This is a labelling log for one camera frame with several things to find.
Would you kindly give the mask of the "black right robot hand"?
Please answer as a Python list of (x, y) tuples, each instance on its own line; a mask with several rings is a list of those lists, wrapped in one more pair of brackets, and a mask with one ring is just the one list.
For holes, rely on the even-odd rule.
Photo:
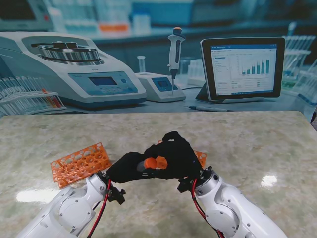
[(200, 177), (203, 167), (189, 142), (177, 131), (164, 135), (162, 142), (152, 145), (145, 152), (146, 158), (164, 157), (167, 161), (165, 169), (145, 169), (144, 173), (159, 179), (182, 179)]

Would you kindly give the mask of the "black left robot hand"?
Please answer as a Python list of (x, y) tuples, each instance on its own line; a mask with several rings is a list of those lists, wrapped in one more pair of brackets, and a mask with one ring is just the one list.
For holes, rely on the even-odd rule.
[(116, 161), (106, 174), (115, 183), (154, 178), (153, 169), (145, 169), (142, 172), (137, 170), (138, 164), (143, 162), (145, 158), (143, 154), (138, 152), (129, 152)]

